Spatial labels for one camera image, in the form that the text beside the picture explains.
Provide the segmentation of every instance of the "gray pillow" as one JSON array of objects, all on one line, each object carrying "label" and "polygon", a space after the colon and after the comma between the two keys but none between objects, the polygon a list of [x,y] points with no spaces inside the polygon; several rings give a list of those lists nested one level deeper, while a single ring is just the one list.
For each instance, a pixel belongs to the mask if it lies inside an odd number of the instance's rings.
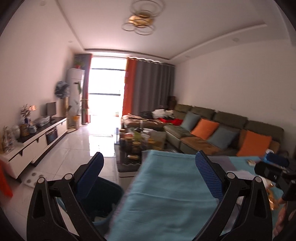
[{"label": "gray pillow", "polygon": [[238,132],[219,127],[214,132],[214,134],[209,139],[207,139],[207,142],[219,147],[222,150],[225,150],[231,144],[237,134]]},{"label": "gray pillow", "polygon": [[200,120],[200,115],[196,115],[188,111],[180,126],[185,130],[192,131],[199,120]]}]

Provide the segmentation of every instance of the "white wall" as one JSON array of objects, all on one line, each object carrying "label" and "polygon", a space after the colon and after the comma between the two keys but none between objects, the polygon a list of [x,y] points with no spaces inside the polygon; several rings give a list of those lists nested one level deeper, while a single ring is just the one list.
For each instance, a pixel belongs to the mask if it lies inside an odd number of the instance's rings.
[{"label": "white wall", "polygon": [[20,120],[23,105],[36,105],[31,119],[40,116],[45,103],[61,101],[54,95],[58,81],[72,67],[71,39],[63,32],[60,12],[54,1],[25,0],[0,37],[0,130]]},{"label": "white wall", "polygon": [[286,40],[238,45],[176,66],[181,104],[243,115],[284,128],[296,145],[296,48]]}]

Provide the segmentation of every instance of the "monitor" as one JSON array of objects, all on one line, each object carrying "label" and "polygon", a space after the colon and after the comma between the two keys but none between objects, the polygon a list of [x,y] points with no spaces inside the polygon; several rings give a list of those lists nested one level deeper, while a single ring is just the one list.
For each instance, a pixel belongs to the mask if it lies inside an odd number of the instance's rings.
[{"label": "monitor", "polygon": [[56,102],[46,103],[46,115],[52,117],[53,115],[56,115],[56,114],[57,114]]}]

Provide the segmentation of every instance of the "white tile floor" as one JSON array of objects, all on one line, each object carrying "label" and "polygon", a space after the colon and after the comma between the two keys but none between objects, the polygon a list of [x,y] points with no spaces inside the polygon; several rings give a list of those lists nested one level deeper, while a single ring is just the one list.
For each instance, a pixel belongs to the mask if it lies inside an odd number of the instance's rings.
[{"label": "white tile floor", "polygon": [[[104,156],[104,167],[99,176],[117,183],[114,157],[116,127],[119,127],[119,118],[114,117],[108,123],[98,123],[96,120],[95,123],[67,134],[37,167],[27,166],[20,175],[21,179],[24,180],[32,170],[42,172],[48,181],[61,179],[67,173],[74,173],[80,165],[88,163],[91,157],[100,151]],[[24,183],[19,184],[9,177],[7,181],[12,188],[13,197],[7,198],[0,192],[1,207],[15,230],[27,240],[27,215],[33,188]],[[61,213],[69,231],[76,233],[67,214],[63,210]]]}]

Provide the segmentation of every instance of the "white ceiling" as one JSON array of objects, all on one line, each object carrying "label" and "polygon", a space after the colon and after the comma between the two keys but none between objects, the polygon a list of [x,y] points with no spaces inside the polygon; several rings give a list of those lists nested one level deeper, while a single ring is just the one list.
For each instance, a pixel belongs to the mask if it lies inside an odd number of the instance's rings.
[{"label": "white ceiling", "polygon": [[84,49],[100,52],[138,52],[178,63],[232,45],[287,38],[273,0],[164,0],[148,36],[121,29],[132,0],[56,1]]}]

